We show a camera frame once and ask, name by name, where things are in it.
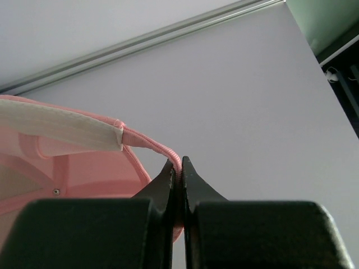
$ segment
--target pink bag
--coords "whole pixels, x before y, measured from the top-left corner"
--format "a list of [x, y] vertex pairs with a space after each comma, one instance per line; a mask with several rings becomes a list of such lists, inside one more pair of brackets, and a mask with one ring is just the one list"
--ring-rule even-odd
[[[0, 249], [20, 210], [30, 201], [62, 197], [131, 197], [150, 177], [130, 146], [166, 156], [171, 149], [118, 119], [0, 96]], [[178, 237], [182, 228], [174, 230]]]

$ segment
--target black object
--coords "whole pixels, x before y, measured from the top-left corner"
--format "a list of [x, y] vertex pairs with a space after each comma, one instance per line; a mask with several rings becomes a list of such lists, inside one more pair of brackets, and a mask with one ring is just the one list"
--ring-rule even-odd
[[180, 182], [171, 169], [166, 163], [131, 199], [31, 203], [12, 229], [0, 268], [171, 268], [176, 216], [185, 225], [189, 269], [353, 268], [321, 206], [227, 201], [188, 157]]

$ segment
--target white strip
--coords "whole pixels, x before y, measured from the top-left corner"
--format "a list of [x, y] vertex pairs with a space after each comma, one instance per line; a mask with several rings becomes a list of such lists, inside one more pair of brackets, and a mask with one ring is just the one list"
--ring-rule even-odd
[[0, 99], [0, 126], [91, 150], [122, 150], [123, 128], [68, 110]]

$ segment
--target metal frame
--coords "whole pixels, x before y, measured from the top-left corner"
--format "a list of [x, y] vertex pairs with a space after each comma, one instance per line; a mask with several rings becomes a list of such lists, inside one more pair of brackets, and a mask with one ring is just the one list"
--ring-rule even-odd
[[286, 0], [241, 0], [234, 4], [138, 36], [128, 41], [76, 58], [31, 76], [0, 85], [0, 94], [20, 95], [98, 66], [143, 51], [164, 42], [228, 21]]

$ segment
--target white wall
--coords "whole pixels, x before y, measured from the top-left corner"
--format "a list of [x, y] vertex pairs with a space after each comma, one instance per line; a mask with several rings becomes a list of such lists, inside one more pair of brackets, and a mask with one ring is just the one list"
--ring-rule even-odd
[[0, 0], [0, 85], [236, 0]]
[[[359, 264], [358, 138], [284, 3], [26, 96], [122, 119], [227, 198], [324, 204]], [[136, 152], [156, 175], [164, 158]]]

